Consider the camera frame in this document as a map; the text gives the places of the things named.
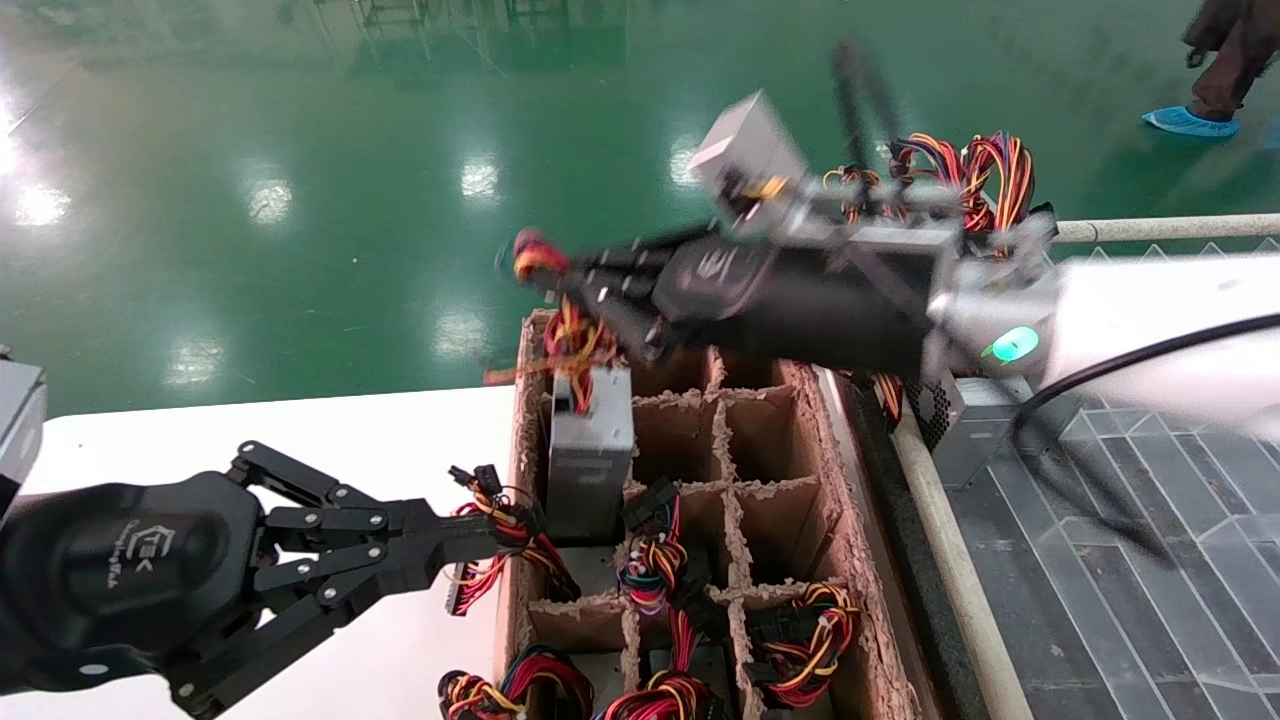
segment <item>blue shoe cover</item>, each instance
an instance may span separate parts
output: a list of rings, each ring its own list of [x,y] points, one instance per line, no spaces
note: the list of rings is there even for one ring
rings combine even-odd
[[[1181,105],[1152,110],[1143,115],[1142,119],[1165,132],[1193,137],[1231,137],[1240,132],[1240,123],[1234,119],[1226,122],[1206,120],[1190,114]]]

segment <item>white table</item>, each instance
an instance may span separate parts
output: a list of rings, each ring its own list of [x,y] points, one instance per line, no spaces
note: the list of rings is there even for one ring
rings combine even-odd
[[[225,470],[256,439],[378,500],[425,497],[444,515],[468,500],[447,470],[511,455],[511,387],[184,407],[58,418],[23,495],[99,483],[165,484]],[[284,505],[260,492],[266,507]],[[497,593],[444,612],[448,582],[388,597],[227,711],[225,720],[431,720],[440,675],[493,667]],[[159,676],[77,693],[0,698],[14,720],[184,720]]]

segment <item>reflective floor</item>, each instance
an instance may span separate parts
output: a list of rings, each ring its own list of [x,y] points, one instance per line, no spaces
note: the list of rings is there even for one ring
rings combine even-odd
[[[520,227],[581,249],[707,215],[685,163],[759,87],[838,164],[849,32],[908,128],[1020,135],[1062,217],[1280,190],[1270,78],[1230,143],[1138,124],[1193,79],[1187,0],[389,1],[0,5],[0,342],[54,415],[479,384],[539,301],[493,269]]]

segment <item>person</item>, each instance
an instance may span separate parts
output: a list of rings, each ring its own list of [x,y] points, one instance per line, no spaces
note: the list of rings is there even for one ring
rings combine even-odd
[[[1204,0],[1183,42],[1190,46],[1188,68],[1198,68],[1210,53],[1217,55],[1192,86],[1189,105],[1161,108],[1142,119],[1178,135],[1231,137],[1240,129],[1235,111],[1280,50],[1280,1]]]

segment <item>colorful wires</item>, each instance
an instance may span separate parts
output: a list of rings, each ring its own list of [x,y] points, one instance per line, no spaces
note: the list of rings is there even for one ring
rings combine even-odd
[[[980,172],[983,183],[991,167],[1000,174],[992,229],[1004,232],[1024,220],[1032,196],[1036,193],[1036,172],[1032,167],[1032,154],[1023,146],[1023,141],[1001,131],[991,137],[974,137],[966,151],[970,154],[970,172]],[[996,255],[1007,256],[1009,249],[997,247]]]
[[[576,714],[585,720],[595,703],[595,689],[564,653],[545,646],[532,644],[511,662],[500,687],[494,687],[479,675],[461,670],[440,678],[436,692],[440,712],[445,720],[462,720],[465,714],[479,720],[524,719],[530,702],[530,689],[545,684],[554,688],[556,697],[568,701]]]
[[[526,228],[516,236],[513,249],[516,279],[527,282],[535,273],[563,275],[570,260],[552,246],[539,231]],[[618,356],[618,343],[608,328],[573,305],[561,293],[559,310],[543,333],[545,360],[507,372],[485,373],[489,384],[509,382],[516,375],[552,370],[570,379],[573,410],[585,415],[591,409],[591,368],[611,365]]]
[[[689,551],[680,544],[680,496],[672,497],[664,512],[657,514],[632,538],[631,552],[618,568],[618,585],[645,615],[657,615],[680,582]]]
[[[809,585],[791,606],[818,609],[818,626],[808,642],[797,638],[764,643],[767,659],[780,676],[764,687],[791,707],[808,707],[827,692],[840,656],[854,638],[858,609],[842,588],[826,583]]]
[[[541,510],[538,501],[527,493],[524,505],[515,502],[507,492],[521,493],[517,488],[504,486],[498,492],[489,493],[472,478],[467,483],[472,492],[472,501],[458,507],[454,515],[470,515],[483,512],[493,520],[494,529],[502,538],[504,550],[489,560],[486,564],[468,562],[461,577],[449,578],[461,585],[458,601],[453,609],[454,615],[466,615],[467,610],[480,600],[486,592],[498,584],[503,568],[511,556],[525,559],[530,565],[539,569],[547,578],[549,592],[553,598],[577,600],[582,591],[573,582],[564,566],[564,560],[547,537],[541,525]]]
[[[596,714],[599,720],[692,720],[713,693],[705,683],[676,670],[659,670],[644,689],[627,693]]]
[[[1027,217],[1036,190],[1032,155],[1023,141],[997,132],[991,137],[975,136],[964,150],[924,133],[914,133],[891,146],[890,176],[909,181],[914,174],[936,178],[960,191],[964,228],[969,234],[1002,232]],[[913,170],[915,155],[924,156],[932,169]],[[992,169],[1000,176],[995,208],[983,196]],[[1006,258],[1009,249],[997,247],[996,255]]]

